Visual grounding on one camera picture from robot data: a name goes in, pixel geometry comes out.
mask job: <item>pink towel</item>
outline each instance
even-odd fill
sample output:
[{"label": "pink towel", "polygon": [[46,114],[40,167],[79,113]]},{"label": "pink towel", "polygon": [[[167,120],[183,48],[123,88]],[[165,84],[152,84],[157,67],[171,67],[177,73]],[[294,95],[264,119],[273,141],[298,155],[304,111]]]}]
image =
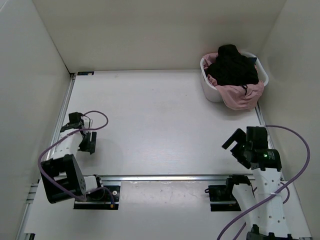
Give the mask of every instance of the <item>pink towel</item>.
[{"label": "pink towel", "polygon": [[[203,56],[204,70],[206,70],[209,65],[216,61],[217,56],[217,52],[209,53]],[[265,88],[265,85],[262,81],[259,81],[258,84],[248,84],[247,90],[244,90],[241,86],[220,86],[217,84],[217,80],[215,80],[211,75],[208,75],[207,79],[209,83],[211,83],[218,90],[222,96],[224,104],[233,110],[254,109],[257,106],[258,99],[262,95]]]}]

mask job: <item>white wall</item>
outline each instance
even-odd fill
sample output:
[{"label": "white wall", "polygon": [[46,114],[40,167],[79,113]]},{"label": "white wall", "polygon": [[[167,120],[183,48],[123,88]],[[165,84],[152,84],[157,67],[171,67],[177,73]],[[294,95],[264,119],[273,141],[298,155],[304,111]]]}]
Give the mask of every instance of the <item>white wall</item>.
[{"label": "white wall", "polygon": [[32,0],[0,9],[0,239],[17,233],[70,77]]},{"label": "white wall", "polygon": [[66,66],[198,69],[233,43],[257,53],[285,0],[33,0]]},{"label": "white wall", "polygon": [[[319,13],[319,0],[288,0],[258,54],[270,78],[260,101],[266,122],[296,130],[310,145],[310,165],[295,187],[316,240],[320,239]],[[305,147],[284,130],[271,133],[282,149],[284,174],[291,178],[305,162]]]}]

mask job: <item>black clothing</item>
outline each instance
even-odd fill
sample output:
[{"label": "black clothing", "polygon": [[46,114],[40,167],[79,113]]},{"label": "black clothing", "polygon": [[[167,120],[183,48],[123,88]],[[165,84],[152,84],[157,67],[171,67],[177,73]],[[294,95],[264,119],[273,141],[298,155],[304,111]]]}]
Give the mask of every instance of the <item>black clothing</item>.
[{"label": "black clothing", "polygon": [[206,74],[216,79],[220,86],[244,86],[259,82],[252,59],[241,55],[232,44],[219,47],[215,63],[208,67]]}]

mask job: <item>white plastic basket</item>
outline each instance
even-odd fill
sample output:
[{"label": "white plastic basket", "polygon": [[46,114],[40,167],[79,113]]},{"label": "white plastic basket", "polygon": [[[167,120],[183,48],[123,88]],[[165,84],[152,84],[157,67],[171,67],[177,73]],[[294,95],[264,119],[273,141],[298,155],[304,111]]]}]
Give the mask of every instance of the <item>white plastic basket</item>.
[{"label": "white plastic basket", "polygon": [[[257,56],[247,51],[242,51],[241,54],[248,58],[256,58],[255,66],[258,69],[258,78],[260,81],[263,81],[264,86],[267,86],[269,82],[269,77],[266,71],[264,70],[264,68],[262,67]],[[218,92],[218,90],[207,79],[207,76],[204,70],[204,61],[205,60],[203,58],[200,61],[200,67],[201,67],[201,72],[203,76],[203,80],[201,80],[201,85],[204,91],[204,95],[210,102],[214,102],[214,103],[223,102],[223,99],[220,93]]]}]

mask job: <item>cable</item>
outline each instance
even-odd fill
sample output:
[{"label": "cable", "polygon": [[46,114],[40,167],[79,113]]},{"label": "cable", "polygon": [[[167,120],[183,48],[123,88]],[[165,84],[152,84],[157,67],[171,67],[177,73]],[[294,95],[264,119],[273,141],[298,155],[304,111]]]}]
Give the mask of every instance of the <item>cable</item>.
[{"label": "cable", "polygon": [[[50,149],[52,149],[52,148],[54,148],[55,146],[57,146],[58,144],[62,143],[66,138],[70,137],[71,135],[76,134],[76,133],[81,132],[81,131],[96,131],[96,130],[100,130],[100,129],[103,129],[105,126],[108,125],[109,119],[108,119],[107,115],[105,115],[103,112],[98,111],[98,110],[91,110],[91,111],[86,112],[84,115],[87,115],[87,114],[90,114],[90,113],[98,113],[98,114],[103,115],[103,116],[105,117],[105,119],[106,119],[105,124],[102,125],[102,126],[100,126],[100,127],[97,127],[97,128],[81,128],[81,129],[76,129],[76,130],[68,133],[66,136],[64,136],[63,138],[61,138],[60,140],[58,140],[56,143],[54,143],[54,144],[52,144],[51,146],[49,146],[48,148],[46,148],[46,149],[40,154],[40,156],[39,156],[39,158],[38,158],[38,161],[37,161],[37,165],[38,165],[38,168],[39,168],[41,174],[42,174],[46,179],[48,179],[48,181],[49,181],[50,183],[52,183],[55,187],[57,187],[58,189],[60,189],[60,190],[63,191],[64,193],[68,194],[71,198],[73,198],[73,199],[75,199],[75,200],[77,200],[77,201],[79,201],[79,202],[85,202],[85,201],[87,200],[86,195],[84,195],[83,197],[77,196],[77,195],[73,194],[71,191],[65,189],[65,188],[64,188],[63,186],[61,186],[60,184],[58,184],[58,183],[57,183],[53,178],[51,178],[51,177],[45,172],[45,170],[42,168],[42,166],[41,166],[41,159],[43,158],[43,156],[44,156]],[[93,192],[95,192],[95,191],[98,191],[98,190],[100,190],[100,189],[105,189],[105,190],[109,193],[109,195],[110,195],[111,203],[112,203],[112,204],[115,204],[114,197],[113,197],[111,191],[110,191],[107,187],[104,187],[104,186],[98,187],[98,188],[94,189],[93,191],[91,191],[91,193],[93,193]]]},{"label": "cable", "polygon": [[105,189],[103,189],[102,197],[100,197],[99,199],[95,199],[95,198],[91,197],[91,199],[92,199],[92,200],[95,200],[95,201],[100,201],[101,199],[103,199],[103,198],[104,198],[105,193],[106,193],[106,190],[105,190]]},{"label": "cable", "polygon": [[[288,200],[290,198],[290,190],[288,187],[286,187],[286,191],[287,191],[287,195],[286,195],[285,200],[282,202],[282,204],[285,204],[286,202],[288,202]],[[242,231],[245,229],[246,226],[247,226],[247,223],[245,222],[232,240],[236,240],[239,237],[239,235],[242,233]]]},{"label": "cable", "polygon": [[283,201],[283,203],[282,204],[285,204],[286,202],[288,202],[288,200],[289,200],[289,198],[290,198],[290,190],[289,190],[289,188],[286,186],[285,187],[286,188],[286,191],[287,191],[287,195],[286,195],[286,198],[285,198],[285,200]]},{"label": "cable", "polygon": [[[278,128],[278,129],[285,129],[293,134],[295,134],[296,136],[298,136],[302,142],[305,145],[306,148],[306,160],[305,163],[302,167],[302,169],[293,177],[291,178],[287,183],[285,183],[283,186],[281,186],[280,188],[278,188],[274,193],[278,194],[280,193],[283,189],[285,189],[288,185],[290,185],[292,182],[294,182],[297,178],[299,178],[301,176],[301,174],[306,170],[306,168],[309,165],[310,162],[310,148],[308,143],[306,142],[306,140],[296,131],[285,127],[285,126],[279,126],[279,125],[266,125],[267,128]],[[219,233],[217,240],[220,240],[223,236],[223,234],[228,230],[228,228],[231,227],[232,224],[234,224],[236,221],[238,221],[240,218],[242,218],[244,215],[250,213],[251,211],[255,210],[256,208],[260,207],[262,204],[265,204],[266,202],[268,202],[269,200],[273,199],[276,195],[270,195],[267,198],[265,198],[264,200],[262,200],[261,202],[257,203],[256,205],[253,205],[252,207],[248,208],[247,210],[243,211],[242,213],[240,213],[238,216],[236,216],[234,219],[232,219],[223,229],[222,231]]]}]

